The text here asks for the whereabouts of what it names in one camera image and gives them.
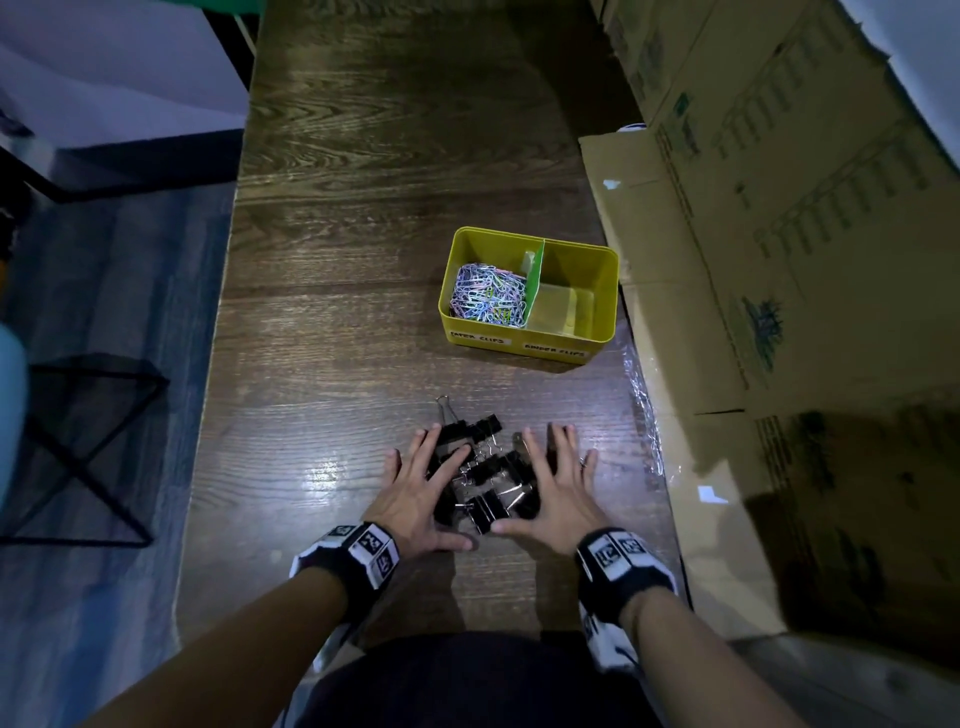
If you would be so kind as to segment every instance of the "pile of binder clips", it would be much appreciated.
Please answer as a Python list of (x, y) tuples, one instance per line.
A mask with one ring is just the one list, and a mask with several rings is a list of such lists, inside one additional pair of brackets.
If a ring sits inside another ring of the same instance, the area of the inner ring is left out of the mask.
[(505, 451), (497, 442), (503, 427), (496, 415), (468, 425), (454, 414), (447, 395), (437, 397), (437, 405), (443, 428), (427, 466), (427, 477), (457, 448), (464, 443), (470, 445), (460, 474), (447, 484), (437, 501), (433, 514), (437, 523), (452, 526), (458, 513), (466, 513), (482, 535), (498, 519), (534, 518), (540, 511), (540, 493), (520, 433), (514, 435), (514, 448)]

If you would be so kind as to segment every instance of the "hand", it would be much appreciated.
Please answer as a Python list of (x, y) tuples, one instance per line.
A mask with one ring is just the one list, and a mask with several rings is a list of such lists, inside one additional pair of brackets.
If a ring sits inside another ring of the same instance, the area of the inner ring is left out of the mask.
[(494, 521), (491, 530), (505, 536), (529, 536), (558, 553), (572, 556), (588, 533), (609, 526), (610, 519), (593, 500), (593, 474), (599, 453), (590, 450), (587, 463), (581, 468), (576, 428), (573, 425), (551, 427), (557, 441), (556, 476), (550, 472), (543, 450), (530, 428), (523, 430), (523, 442), (530, 453), (540, 488), (540, 513), (532, 521)]
[(462, 446), (450, 455), (429, 480), (426, 468), (437, 446), (440, 426), (430, 431), (419, 429), (407, 449), (405, 462), (391, 449), (383, 463), (383, 490), (363, 515), (386, 528), (394, 537), (402, 558), (419, 556), (427, 551), (470, 551), (473, 541), (461, 533), (438, 531), (433, 509), (444, 486), (450, 482), (470, 453)]

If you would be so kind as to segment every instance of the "yellow container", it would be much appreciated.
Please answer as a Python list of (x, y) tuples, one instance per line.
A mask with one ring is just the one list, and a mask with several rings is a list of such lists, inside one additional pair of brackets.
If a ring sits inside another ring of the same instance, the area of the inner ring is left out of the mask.
[[(450, 297), (464, 263), (489, 263), (522, 274), (523, 258), (543, 245), (540, 288), (526, 328), (450, 315)], [(574, 364), (590, 361), (616, 329), (619, 261), (610, 248), (512, 232), (460, 228), (453, 236), (440, 292), (447, 341)]]

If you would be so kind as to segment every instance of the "forearm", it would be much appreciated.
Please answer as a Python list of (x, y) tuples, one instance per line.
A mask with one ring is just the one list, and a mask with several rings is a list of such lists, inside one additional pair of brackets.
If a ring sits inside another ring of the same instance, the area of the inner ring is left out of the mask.
[(346, 609), (335, 576), (304, 570), (187, 646), (84, 728), (267, 728)]
[(800, 719), (673, 594), (636, 595), (621, 626), (675, 728), (803, 726)]

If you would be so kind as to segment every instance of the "wooden table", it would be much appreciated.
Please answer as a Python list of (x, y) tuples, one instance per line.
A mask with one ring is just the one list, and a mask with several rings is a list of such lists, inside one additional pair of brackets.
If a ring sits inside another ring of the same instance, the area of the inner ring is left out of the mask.
[[(680, 573), (649, 474), (629, 327), (586, 366), (454, 347), (437, 298), (464, 225), (603, 244), (577, 137), (638, 114), (588, 4), (264, 18), (184, 544), (189, 642), (356, 521), (386, 448), (436, 421), (576, 423), (597, 497)], [(486, 538), (407, 564), (366, 644), (576, 629), (568, 559)]]

